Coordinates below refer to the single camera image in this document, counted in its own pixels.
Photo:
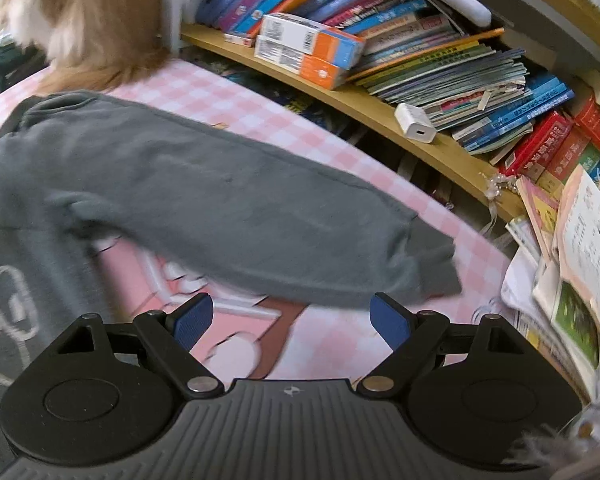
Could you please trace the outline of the grey sweatshirt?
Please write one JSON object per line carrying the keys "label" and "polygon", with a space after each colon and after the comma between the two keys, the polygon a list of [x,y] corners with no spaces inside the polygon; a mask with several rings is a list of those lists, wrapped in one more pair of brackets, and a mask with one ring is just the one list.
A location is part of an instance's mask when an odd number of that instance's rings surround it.
{"label": "grey sweatshirt", "polygon": [[[352,174],[113,96],[34,96],[0,129],[0,401],[79,315],[114,318],[91,256],[110,232],[305,304],[462,289],[452,238]],[[0,429],[0,468],[11,458]]]}

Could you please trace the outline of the pile of clothes background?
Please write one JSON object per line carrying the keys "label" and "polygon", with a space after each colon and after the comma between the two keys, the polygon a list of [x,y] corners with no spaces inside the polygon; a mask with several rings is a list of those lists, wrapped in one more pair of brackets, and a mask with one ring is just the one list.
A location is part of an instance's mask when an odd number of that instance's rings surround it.
{"label": "pile of clothes background", "polygon": [[8,32],[0,32],[0,93],[47,66],[36,47],[18,47]]}

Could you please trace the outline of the pink checkered table mat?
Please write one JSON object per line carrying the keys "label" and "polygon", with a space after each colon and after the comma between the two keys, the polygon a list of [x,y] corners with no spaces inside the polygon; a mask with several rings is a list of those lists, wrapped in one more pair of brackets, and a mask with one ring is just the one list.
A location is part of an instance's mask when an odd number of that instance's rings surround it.
{"label": "pink checkered table mat", "polygon": [[[109,96],[0,95],[0,400],[79,315],[208,292],[195,353],[223,380],[359,378],[376,292],[468,323],[508,259],[353,145],[173,61]],[[0,469],[12,458],[0,430]]]}

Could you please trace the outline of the open picture book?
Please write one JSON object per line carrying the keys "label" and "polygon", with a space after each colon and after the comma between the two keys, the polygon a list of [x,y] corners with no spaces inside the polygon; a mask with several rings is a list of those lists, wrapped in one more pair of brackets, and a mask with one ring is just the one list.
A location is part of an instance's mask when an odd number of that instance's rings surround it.
{"label": "open picture book", "polygon": [[569,177],[557,211],[554,259],[533,296],[573,362],[586,396],[600,377],[600,188],[582,167]]}

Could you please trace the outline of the red book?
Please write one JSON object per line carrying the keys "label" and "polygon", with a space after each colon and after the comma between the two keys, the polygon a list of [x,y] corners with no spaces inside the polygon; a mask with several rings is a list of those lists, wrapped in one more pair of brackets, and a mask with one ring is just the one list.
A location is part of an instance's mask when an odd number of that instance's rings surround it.
{"label": "red book", "polygon": [[506,177],[525,176],[536,182],[571,128],[570,117],[558,110],[547,113],[534,126],[532,133],[505,157],[498,171]]}

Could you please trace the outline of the white power adapter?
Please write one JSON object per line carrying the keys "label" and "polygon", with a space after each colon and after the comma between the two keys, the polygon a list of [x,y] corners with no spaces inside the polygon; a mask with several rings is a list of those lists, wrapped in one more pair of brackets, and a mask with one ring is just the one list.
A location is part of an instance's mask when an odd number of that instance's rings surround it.
{"label": "white power adapter", "polygon": [[437,135],[431,120],[418,106],[400,103],[396,107],[394,117],[408,140],[430,144]]}

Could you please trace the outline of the stack of flat magazines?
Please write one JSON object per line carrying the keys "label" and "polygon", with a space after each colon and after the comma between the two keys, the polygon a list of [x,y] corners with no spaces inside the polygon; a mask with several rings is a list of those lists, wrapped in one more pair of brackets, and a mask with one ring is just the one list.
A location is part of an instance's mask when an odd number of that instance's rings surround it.
{"label": "stack of flat magazines", "polygon": [[350,81],[373,98],[416,106],[438,130],[454,129],[531,96],[524,50],[504,30],[437,34],[364,55]]}

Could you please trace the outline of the wooden bookshelf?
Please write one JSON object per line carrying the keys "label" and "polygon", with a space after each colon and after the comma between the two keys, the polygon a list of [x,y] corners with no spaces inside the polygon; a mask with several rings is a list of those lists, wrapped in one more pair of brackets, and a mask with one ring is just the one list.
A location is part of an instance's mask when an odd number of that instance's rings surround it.
{"label": "wooden bookshelf", "polygon": [[[508,42],[526,36],[554,51],[554,67],[562,76],[600,72],[600,10],[588,0],[479,1],[504,22]],[[448,136],[438,136],[430,144],[405,139],[392,107],[362,89],[345,84],[336,91],[324,90],[259,60],[253,50],[230,44],[220,32],[204,25],[182,25],[181,37],[188,44],[254,68],[335,107],[434,167],[477,200],[486,198],[486,180],[495,171],[491,165],[468,155]]]}

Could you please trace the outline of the white orange box upper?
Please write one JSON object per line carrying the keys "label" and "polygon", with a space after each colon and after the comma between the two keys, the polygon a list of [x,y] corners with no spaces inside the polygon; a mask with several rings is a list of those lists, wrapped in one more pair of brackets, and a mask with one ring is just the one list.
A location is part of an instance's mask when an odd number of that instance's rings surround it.
{"label": "white orange box upper", "polygon": [[280,12],[263,17],[258,38],[315,56],[344,70],[355,66],[365,47],[364,39],[338,28]]}

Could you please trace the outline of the white orange box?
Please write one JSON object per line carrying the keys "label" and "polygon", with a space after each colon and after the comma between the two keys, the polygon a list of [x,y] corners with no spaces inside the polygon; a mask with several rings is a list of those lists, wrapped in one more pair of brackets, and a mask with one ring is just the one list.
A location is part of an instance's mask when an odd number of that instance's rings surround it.
{"label": "white orange box", "polygon": [[336,89],[347,79],[343,68],[261,37],[256,40],[254,56],[327,90]]}
{"label": "white orange box", "polygon": [[344,70],[355,66],[365,47],[364,39],[338,28],[280,12],[263,17],[258,38],[315,56]]}

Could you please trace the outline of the white orange box lower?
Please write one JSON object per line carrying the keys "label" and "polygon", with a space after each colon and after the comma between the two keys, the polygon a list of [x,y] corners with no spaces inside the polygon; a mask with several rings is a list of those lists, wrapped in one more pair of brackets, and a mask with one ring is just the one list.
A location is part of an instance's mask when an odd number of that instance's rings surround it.
{"label": "white orange box lower", "polygon": [[327,90],[336,89],[347,79],[343,68],[261,37],[256,40],[254,56]]}

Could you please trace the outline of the fluffy orange white cat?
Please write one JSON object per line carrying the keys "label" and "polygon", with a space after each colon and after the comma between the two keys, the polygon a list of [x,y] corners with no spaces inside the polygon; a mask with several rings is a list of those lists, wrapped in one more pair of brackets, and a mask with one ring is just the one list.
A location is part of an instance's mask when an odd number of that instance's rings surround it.
{"label": "fluffy orange white cat", "polygon": [[0,32],[50,64],[41,94],[104,91],[153,75],[169,58],[160,30],[161,0],[0,0]]}

